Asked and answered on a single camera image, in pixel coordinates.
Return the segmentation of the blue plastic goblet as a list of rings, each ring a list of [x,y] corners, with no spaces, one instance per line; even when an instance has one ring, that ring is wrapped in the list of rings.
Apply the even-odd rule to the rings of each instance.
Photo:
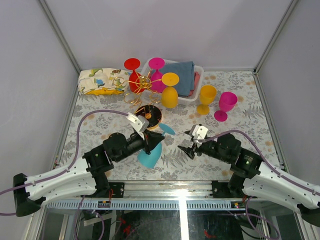
[[[158,125],[160,129],[163,131],[162,136],[165,134],[175,135],[175,131],[164,123],[160,123]],[[161,157],[162,154],[162,143],[160,142],[151,152],[150,154],[146,154],[143,150],[138,154],[137,159],[141,165],[148,169],[152,169],[155,167],[157,161]]]

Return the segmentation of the red plastic wine glass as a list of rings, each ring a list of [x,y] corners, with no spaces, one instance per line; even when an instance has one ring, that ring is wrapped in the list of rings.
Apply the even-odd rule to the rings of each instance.
[[[141,62],[137,58],[129,58],[124,62],[124,67],[127,70],[132,71],[128,79],[129,88],[132,93],[139,94],[144,91],[143,88],[140,88],[140,76],[136,70],[140,67]]]

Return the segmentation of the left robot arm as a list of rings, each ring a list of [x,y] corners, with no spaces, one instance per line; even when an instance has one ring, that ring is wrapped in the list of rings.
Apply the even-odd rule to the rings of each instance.
[[[51,202],[75,196],[105,197],[110,190],[106,172],[127,157],[144,152],[151,154],[163,140],[161,133],[145,130],[129,138],[113,133],[101,145],[75,161],[34,176],[19,173],[13,178],[15,215],[24,217]]]

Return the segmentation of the gold wine glass rack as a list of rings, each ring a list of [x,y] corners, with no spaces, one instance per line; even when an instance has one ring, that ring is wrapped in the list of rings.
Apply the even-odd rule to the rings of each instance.
[[[139,77],[140,88],[143,92],[135,94],[131,92],[128,83],[128,90],[124,92],[123,101],[132,106],[133,114],[143,116],[149,121],[148,130],[154,130],[162,121],[162,111],[156,105],[160,102],[158,92],[151,90],[151,78],[149,75],[141,75]]]

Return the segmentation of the magenta plastic goblet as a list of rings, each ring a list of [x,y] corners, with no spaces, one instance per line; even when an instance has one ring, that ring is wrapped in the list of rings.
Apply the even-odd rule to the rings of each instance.
[[[233,92],[223,92],[219,99],[219,110],[214,113],[214,118],[218,122],[224,122],[228,119],[227,112],[231,111],[238,102],[238,97]]]
[[[160,72],[160,69],[165,66],[165,61],[160,57],[154,57],[148,62],[148,65],[154,71],[150,77],[150,89],[154,92],[162,93],[166,86],[162,82],[163,73]]]

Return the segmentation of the yellow plastic goblet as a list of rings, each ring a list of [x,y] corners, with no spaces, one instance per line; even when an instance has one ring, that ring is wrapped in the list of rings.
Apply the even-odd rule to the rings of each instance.
[[[179,76],[176,73],[165,73],[161,81],[166,86],[161,94],[161,104],[165,108],[175,108],[178,105],[178,92],[174,88],[179,83]]]
[[[197,106],[196,111],[200,115],[207,115],[210,112],[209,105],[214,101],[217,90],[212,85],[204,85],[200,89],[199,100],[200,104]]]

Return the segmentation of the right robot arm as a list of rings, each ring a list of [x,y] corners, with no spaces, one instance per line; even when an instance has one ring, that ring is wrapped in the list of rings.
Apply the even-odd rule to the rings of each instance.
[[[286,207],[311,225],[320,225],[320,187],[303,181],[269,163],[261,151],[242,147],[240,140],[229,130],[209,137],[208,129],[194,125],[185,133],[192,146],[180,149],[193,159],[206,155],[230,165],[233,172],[227,184],[228,193],[236,198],[262,198]]]

